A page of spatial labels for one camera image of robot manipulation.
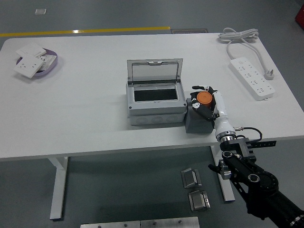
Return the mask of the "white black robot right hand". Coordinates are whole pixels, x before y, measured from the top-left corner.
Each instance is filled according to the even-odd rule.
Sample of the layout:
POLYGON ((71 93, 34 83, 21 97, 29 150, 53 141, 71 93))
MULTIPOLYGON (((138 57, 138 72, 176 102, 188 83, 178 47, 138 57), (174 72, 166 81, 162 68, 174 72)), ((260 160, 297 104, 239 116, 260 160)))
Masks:
POLYGON ((190 94, 192 109, 213 124, 217 141, 224 142, 235 139, 236 131, 229 123, 222 94, 211 86, 195 85, 192 89, 194 90, 190 94))

